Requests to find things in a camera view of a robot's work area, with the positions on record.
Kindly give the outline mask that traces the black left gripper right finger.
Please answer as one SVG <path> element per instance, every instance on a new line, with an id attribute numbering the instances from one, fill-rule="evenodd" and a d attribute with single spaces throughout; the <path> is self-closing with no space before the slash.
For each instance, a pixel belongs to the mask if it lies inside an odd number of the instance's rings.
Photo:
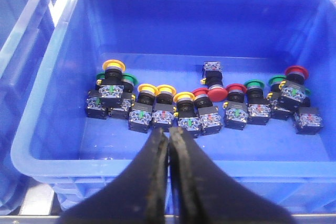
<path id="1" fill-rule="evenodd" d="M 294 222 L 285 208 L 222 171 L 185 129 L 170 129 L 169 156 L 174 214 L 179 223 Z"/>

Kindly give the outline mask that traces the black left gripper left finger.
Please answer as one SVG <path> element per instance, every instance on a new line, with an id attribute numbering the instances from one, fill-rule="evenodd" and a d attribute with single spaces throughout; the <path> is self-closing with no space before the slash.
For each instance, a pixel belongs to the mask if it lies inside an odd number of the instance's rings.
<path id="1" fill-rule="evenodd" d="M 168 138 L 156 129 L 117 178 L 58 223 L 165 223 L 167 170 Z"/>

